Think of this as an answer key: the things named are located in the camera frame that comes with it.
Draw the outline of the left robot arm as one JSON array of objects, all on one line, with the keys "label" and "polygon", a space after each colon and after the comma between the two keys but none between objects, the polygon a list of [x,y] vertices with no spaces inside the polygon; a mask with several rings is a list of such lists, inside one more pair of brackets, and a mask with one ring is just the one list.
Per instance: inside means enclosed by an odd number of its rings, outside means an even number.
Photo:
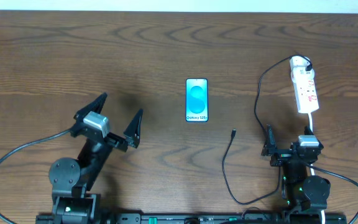
[{"label": "left robot arm", "polygon": [[76,159],[64,157],[50,167],[52,214],[45,223],[115,223],[116,217],[100,207],[100,194],[91,194],[99,173],[113,149],[126,152],[140,144],[140,126],[144,111],[140,109],[124,131],[123,137],[110,132],[109,119],[101,114],[107,94],[103,93],[74,115],[69,129],[74,138],[85,136],[86,142]]}]

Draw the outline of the blue Galaxy smartphone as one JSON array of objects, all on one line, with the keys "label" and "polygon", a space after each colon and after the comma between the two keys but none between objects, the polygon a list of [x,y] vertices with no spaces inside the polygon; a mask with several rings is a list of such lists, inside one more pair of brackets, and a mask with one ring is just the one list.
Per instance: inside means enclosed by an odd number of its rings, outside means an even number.
[{"label": "blue Galaxy smartphone", "polygon": [[187,122],[207,122],[208,80],[206,78],[186,79],[185,120]]}]

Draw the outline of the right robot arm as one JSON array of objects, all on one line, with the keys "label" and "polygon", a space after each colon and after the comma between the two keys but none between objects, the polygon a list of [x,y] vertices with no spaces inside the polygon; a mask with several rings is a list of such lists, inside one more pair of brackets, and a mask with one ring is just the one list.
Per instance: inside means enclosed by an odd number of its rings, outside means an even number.
[{"label": "right robot arm", "polygon": [[284,222],[299,223],[302,219],[306,223],[327,222],[324,211],[331,183],[313,171],[307,171],[318,160],[322,149],[323,145],[309,127],[288,149],[278,148],[272,127],[266,127],[261,155],[268,156],[270,165],[283,171],[282,197],[288,202],[288,208],[282,212]]}]

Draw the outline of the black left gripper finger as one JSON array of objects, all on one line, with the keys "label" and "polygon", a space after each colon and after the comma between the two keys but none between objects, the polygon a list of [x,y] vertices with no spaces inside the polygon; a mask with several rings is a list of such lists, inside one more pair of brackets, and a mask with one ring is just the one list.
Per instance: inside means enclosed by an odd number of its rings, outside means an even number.
[{"label": "black left gripper finger", "polygon": [[140,144],[140,129],[143,113],[143,109],[140,109],[124,131],[125,139],[130,147],[138,148]]},{"label": "black left gripper finger", "polygon": [[107,96],[107,93],[102,93],[94,101],[92,101],[82,109],[78,110],[73,118],[75,120],[83,120],[89,112],[95,112],[97,114],[100,114]]}]

